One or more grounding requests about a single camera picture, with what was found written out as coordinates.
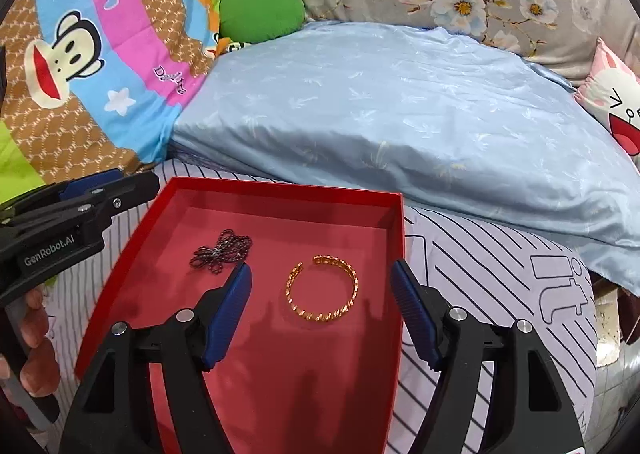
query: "finger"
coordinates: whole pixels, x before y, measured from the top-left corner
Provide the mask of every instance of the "finger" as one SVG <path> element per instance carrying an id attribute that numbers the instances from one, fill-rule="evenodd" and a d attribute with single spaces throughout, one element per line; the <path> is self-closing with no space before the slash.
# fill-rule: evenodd
<path id="1" fill-rule="evenodd" d="M 49 317 L 46 310 L 28 309 L 27 314 L 20 322 L 22 338 L 30 348 L 37 348 L 49 331 Z"/>
<path id="2" fill-rule="evenodd" d="M 31 309 L 40 309 L 42 307 L 42 290 L 40 287 L 34 288 L 27 292 L 24 299 Z"/>
<path id="3" fill-rule="evenodd" d="M 5 360 L 5 358 L 2 355 L 0 355 L 0 380 L 6 380 L 10 376 L 11 376 L 11 370 L 9 369 L 9 363 Z"/>
<path id="4" fill-rule="evenodd" d="M 29 353 L 27 363 L 20 372 L 20 381 L 31 396 L 49 396 L 58 389 L 60 367 L 56 362 L 56 352 L 49 339 Z"/>

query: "red tray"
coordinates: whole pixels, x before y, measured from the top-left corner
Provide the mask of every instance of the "red tray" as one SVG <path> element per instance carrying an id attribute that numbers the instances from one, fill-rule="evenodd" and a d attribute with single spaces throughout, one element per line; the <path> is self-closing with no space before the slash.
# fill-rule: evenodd
<path id="1" fill-rule="evenodd" d="M 220 275 L 190 268 L 193 251 L 224 229 L 250 235 L 253 289 L 226 358 L 205 375 L 236 454 L 379 454 L 390 424 L 401 317 L 388 272 L 404 256 L 399 194 L 224 179 L 174 177 L 159 194 L 116 263 L 80 349 L 82 377 L 110 325 L 164 322 L 193 307 Z M 360 282 L 350 311 L 307 322 L 287 306 L 285 283 L 301 308 L 337 309 L 351 296 L 341 269 L 314 255 L 351 263 Z M 151 366 L 154 406 L 168 453 L 179 453 L 162 384 Z"/>

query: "metal screw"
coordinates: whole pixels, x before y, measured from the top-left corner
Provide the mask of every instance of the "metal screw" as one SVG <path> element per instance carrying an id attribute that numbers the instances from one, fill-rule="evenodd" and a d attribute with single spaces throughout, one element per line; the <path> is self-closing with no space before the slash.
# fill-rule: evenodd
<path id="1" fill-rule="evenodd" d="M 518 320 L 518 323 L 516 325 L 518 326 L 518 329 L 523 333 L 531 333 L 533 331 L 533 325 L 528 320 Z"/>
<path id="2" fill-rule="evenodd" d="M 178 313 L 175 314 L 175 318 L 179 322 L 189 322 L 193 319 L 193 310 L 189 308 L 181 309 Z"/>
<path id="3" fill-rule="evenodd" d="M 111 333 L 114 335 L 122 335 L 127 330 L 126 322 L 116 322 L 113 326 L 111 326 Z"/>
<path id="4" fill-rule="evenodd" d="M 459 308 L 454 306 L 449 310 L 449 316 L 453 320 L 465 320 L 466 319 L 466 311 L 463 308 Z"/>

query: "gold bracelet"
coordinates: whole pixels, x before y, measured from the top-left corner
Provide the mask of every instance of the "gold bracelet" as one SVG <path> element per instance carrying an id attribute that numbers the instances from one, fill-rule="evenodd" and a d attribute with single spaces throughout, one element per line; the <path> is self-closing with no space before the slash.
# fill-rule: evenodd
<path id="1" fill-rule="evenodd" d="M 293 302 L 291 297 L 291 287 L 293 286 L 293 281 L 296 280 L 298 274 L 302 271 L 302 263 L 298 263 L 296 267 L 289 274 L 289 279 L 287 280 L 287 288 L 285 288 L 284 295 L 287 298 L 287 303 L 293 311 L 295 311 L 300 317 L 307 320 L 315 320 L 316 322 L 328 322 L 334 319 L 340 319 L 345 313 L 348 312 L 351 306 L 353 306 L 353 302 L 356 300 L 356 296 L 358 294 L 358 278 L 356 276 L 356 271 L 353 270 L 351 265 L 349 265 L 345 260 L 338 259 L 337 257 L 331 256 L 314 256 L 314 263 L 316 265 L 333 265 L 334 267 L 340 267 L 343 269 L 349 277 L 351 277 L 351 282 L 353 283 L 353 293 L 351 294 L 351 298 L 341 308 L 338 308 L 335 311 L 330 311 L 329 313 L 318 313 L 315 315 L 313 312 L 307 312 L 306 310 L 299 309 L 298 305 Z"/>

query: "light blue pillow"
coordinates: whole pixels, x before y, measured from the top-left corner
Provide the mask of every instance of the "light blue pillow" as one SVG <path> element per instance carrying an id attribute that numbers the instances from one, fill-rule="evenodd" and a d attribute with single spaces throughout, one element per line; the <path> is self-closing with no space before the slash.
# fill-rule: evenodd
<path id="1" fill-rule="evenodd" d="M 563 86 L 442 28 L 314 23 L 223 56 L 173 140 L 239 173 L 520 225 L 640 295 L 626 153 Z"/>

